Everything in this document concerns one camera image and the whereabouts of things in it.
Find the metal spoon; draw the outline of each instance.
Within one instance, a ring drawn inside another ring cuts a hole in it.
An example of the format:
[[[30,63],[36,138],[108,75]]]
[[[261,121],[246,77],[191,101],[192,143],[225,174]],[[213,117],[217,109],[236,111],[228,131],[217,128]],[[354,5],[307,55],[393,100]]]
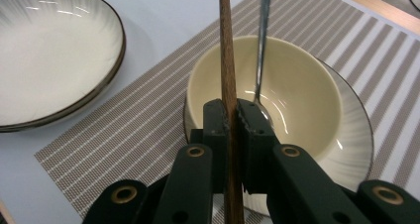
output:
[[[265,107],[262,105],[260,101],[262,80],[263,80],[263,56],[265,52],[266,28],[268,25],[269,1],[270,0],[262,0],[262,4],[261,4],[259,51],[258,51],[258,63],[257,63],[257,81],[256,81],[256,93],[254,97],[254,103],[256,103],[257,106],[259,106],[260,110],[262,110],[262,114],[265,116],[265,118],[267,119],[271,127],[273,127],[268,111],[265,109]]]

